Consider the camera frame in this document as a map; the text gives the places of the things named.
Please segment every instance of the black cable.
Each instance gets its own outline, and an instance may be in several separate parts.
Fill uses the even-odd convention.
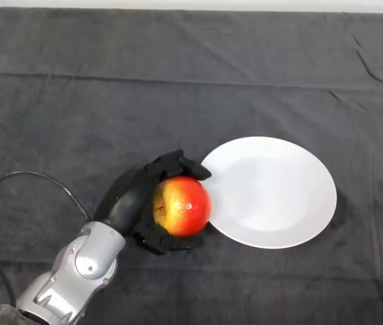
[[[32,176],[38,176],[38,177],[42,177],[44,179],[48,179],[52,183],[56,184],[59,188],[64,190],[66,192],[66,194],[68,194],[70,199],[74,202],[75,206],[81,211],[81,213],[83,213],[85,220],[87,222],[90,222],[92,220],[92,218],[90,218],[90,216],[84,210],[81,203],[77,200],[77,198],[75,198],[75,196],[70,192],[70,190],[63,183],[60,183],[57,179],[55,179],[49,175],[38,173],[36,171],[14,171],[12,173],[8,173],[8,174],[5,174],[4,176],[1,176],[0,177],[0,183],[9,177],[13,177],[13,176],[17,176],[17,175],[32,175]],[[6,288],[7,295],[9,296],[10,305],[13,307],[16,307],[16,297],[15,297],[14,289],[12,288],[12,285],[10,284],[9,279],[5,275],[1,266],[0,266],[0,278],[4,284],[4,287]]]

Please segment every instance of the red apple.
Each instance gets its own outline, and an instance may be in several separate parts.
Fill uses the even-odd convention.
[[[155,222],[174,236],[200,232],[211,215],[211,198],[194,178],[176,176],[159,184],[153,196]]]

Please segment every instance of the dark gray cloth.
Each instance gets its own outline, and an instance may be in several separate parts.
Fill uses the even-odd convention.
[[[250,135],[323,161],[330,225],[275,251],[210,226],[191,252],[130,242],[83,324],[383,325],[383,15],[0,9],[0,175],[49,173],[93,213],[131,164]],[[42,180],[0,186],[17,294],[82,224]]]

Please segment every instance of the robotic arm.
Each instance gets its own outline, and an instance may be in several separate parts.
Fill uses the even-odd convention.
[[[73,325],[89,300],[107,286],[117,270],[117,255],[131,236],[154,254],[191,249],[193,240],[170,236],[155,224],[148,202],[158,184],[177,175],[211,177],[199,163],[177,150],[140,169],[124,173],[110,187],[78,237],[57,255],[51,271],[41,274],[19,297],[16,307],[42,325]]]

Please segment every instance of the silver robot arm segment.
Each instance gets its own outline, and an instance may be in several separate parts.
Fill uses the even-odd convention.
[[[87,223],[17,300],[23,315],[40,324],[74,325],[93,295],[115,276],[125,238],[102,222]]]

